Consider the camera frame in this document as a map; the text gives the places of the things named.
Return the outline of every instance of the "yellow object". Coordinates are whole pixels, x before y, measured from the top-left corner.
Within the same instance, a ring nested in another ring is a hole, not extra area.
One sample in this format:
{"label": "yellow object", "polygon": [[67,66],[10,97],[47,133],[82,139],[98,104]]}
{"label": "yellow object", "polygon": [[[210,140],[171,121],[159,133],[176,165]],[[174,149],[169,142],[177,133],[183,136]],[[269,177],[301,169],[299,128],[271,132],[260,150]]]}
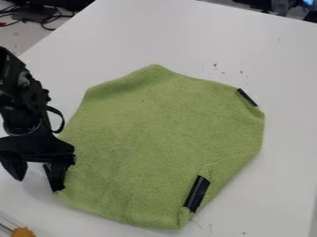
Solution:
{"label": "yellow object", "polygon": [[28,228],[17,228],[13,230],[11,237],[36,237]]}

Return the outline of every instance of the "black tag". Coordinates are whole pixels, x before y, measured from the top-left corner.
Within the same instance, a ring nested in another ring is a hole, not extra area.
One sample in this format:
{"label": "black tag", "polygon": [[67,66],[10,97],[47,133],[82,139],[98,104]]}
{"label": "black tag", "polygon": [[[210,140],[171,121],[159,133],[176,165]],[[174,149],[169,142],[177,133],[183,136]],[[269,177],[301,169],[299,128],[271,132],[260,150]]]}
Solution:
{"label": "black tag", "polygon": [[250,104],[252,104],[253,106],[258,106],[257,103],[255,103],[254,100],[252,100],[250,96],[248,96],[247,93],[245,93],[241,88],[239,88],[237,91],[240,92],[241,95],[245,97]]}
{"label": "black tag", "polygon": [[186,199],[186,202],[184,203],[184,206],[188,207],[192,212],[196,212],[209,185],[210,181],[206,180],[204,177],[198,176]]}

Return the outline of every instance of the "white table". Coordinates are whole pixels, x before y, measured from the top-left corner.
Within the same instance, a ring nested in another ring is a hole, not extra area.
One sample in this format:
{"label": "white table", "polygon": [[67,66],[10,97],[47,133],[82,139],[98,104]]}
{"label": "white table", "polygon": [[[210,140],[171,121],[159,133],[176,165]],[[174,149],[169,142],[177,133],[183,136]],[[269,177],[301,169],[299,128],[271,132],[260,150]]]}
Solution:
{"label": "white table", "polygon": [[308,236],[317,185],[316,42],[317,25],[227,6],[97,0],[20,57],[66,119],[88,87],[159,63],[244,88],[267,116],[263,148],[180,231],[63,206],[39,166],[24,182],[1,170],[0,209],[43,236]]}

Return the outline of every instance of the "white tabletop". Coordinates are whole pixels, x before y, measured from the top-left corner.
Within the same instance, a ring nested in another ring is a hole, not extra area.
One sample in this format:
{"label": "white tabletop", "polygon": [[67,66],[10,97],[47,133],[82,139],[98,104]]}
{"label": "white tabletop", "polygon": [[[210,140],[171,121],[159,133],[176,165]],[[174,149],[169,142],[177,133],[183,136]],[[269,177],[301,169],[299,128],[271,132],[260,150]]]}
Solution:
{"label": "white tabletop", "polygon": [[308,236],[317,186],[316,42],[315,24],[227,6],[97,0],[20,57],[66,119],[88,87],[158,63],[242,87],[266,114],[262,150],[180,231],[63,206],[39,166],[24,182],[0,171],[0,209],[43,236]]}

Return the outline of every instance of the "microfiber cloth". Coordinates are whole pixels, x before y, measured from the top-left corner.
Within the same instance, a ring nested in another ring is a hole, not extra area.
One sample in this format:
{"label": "microfiber cloth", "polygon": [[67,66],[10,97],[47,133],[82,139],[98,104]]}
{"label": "microfiber cloth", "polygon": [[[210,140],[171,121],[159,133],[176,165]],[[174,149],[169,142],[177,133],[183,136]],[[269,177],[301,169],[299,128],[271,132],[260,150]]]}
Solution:
{"label": "microfiber cloth", "polygon": [[264,114],[243,91],[159,65],[90,88],[60,138],[75,146],[63,203],[179,229],[260,150]]}

